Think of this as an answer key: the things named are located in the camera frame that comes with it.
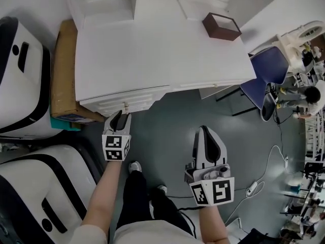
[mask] hand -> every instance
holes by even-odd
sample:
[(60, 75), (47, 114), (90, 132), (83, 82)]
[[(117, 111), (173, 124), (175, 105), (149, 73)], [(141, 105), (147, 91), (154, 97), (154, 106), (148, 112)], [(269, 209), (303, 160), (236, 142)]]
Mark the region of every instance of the hand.
[(294, 113), (292, 116), (293, 116), (293, 118), (296, 118), (296, 119), (300, 118), (300, 114), (299, 113)]

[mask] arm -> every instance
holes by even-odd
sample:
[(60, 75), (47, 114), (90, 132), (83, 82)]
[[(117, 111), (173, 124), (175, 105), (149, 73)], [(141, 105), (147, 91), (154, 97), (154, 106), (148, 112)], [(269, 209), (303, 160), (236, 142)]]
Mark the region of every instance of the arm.
[(88, 211), (81, 225), (95, 225), (108, 235), (111, 224), (118, 179), (122, 162), (109, 162), (97, 184), (88, 206)]
[(217, 206), (200, 209), (200, 228), (204, 243), (229, 244), (227, 229)]
[(312, 115), (305, 113), (305, 114), (298, 114), (298, 116), (299, 116), (299, 118), (306, 119), (306, 118), (310, 118)]
[(311, 210), (311, 212), (310, 212), (310, 216), (309, 217), (313, 217), (314, 216), (314, 214), (315, 214), (315, 211), (317, 210), (317, 205), (316, 204), (314, 204), (313, 205), (313, 209)]

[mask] drawer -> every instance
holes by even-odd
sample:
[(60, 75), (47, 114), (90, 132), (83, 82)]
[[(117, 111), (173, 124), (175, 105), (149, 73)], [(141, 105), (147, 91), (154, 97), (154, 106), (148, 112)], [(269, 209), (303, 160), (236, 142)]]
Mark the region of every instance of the drawer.
[(174, 92), (178, 92), (182, 90), (205, 88), (205, 87), (217, 87), (217, 82), (209, 81), (209, 82), (197, 82), (197, 83), (188, 83), (188, 84), (177, 84), (173, 86), (172, 90)]
[(232, 80), (196, 82), (196, 83), (188, 83), (188, 84), (181, 84), (181, 85), (177, 84), (177, 85), (173, 85), (172, 91), (178, 92), (178, 91), (188, 90), (188, 89), (231, 86), (231, 85), (242, 84), (246, 81), (247, 80), (242, 80), (242, 79), (232, 79)]
[[(136, 107), (136, 108), (132, 108), (132, 109), (129, 109), (129, 110), (126, 110), (125, 108), (123, 109), (118, 109), (118, 110), (122, 110), (122, 113), (123, 114), (128, 114), (128, 113), (132, 113), (132, 112), (137, 112), (137, 111), (142, 111), (142, 110), (147, 110), (151, 107), (150, 106), (139, 106), (139, 107)], [(116, 111), (110, 111), (110, 112), (106, 112), (106, 113), (101, 113), (103, 116), (105, 117), (109, 117), (110, 115), (114, 114)]]
[(131, 110), (151, 106), (169, 91), (170, 86), (138, 89), (84, 100), (80, 104), (93, 112), (107, 115), (125, 108)]

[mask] brown wooden box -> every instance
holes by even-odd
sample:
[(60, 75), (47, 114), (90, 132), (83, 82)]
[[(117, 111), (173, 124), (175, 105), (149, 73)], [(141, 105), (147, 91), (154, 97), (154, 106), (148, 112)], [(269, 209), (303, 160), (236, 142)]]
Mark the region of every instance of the brown wooden box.
[(223, 15), (209, 13), (202, 23), (211, 38), (234, 41), (242, 34), (234, 19)]

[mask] office chair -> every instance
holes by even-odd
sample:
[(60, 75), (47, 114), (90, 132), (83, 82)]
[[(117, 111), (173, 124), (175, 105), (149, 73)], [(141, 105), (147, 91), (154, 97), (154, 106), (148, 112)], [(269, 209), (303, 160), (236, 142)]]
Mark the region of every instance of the office chair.
[(240, 88), (217, 99), (217, 101), (242, 90), (255, 107), (233, 114), (243, 114), (255, 109), (263, 109), (265, 92), (269, 83), (283, 84), (288, 72), (289, 64), (278, 47), (265, 49), (251, 58), (256, 79), (249, 80), (240, 85)]

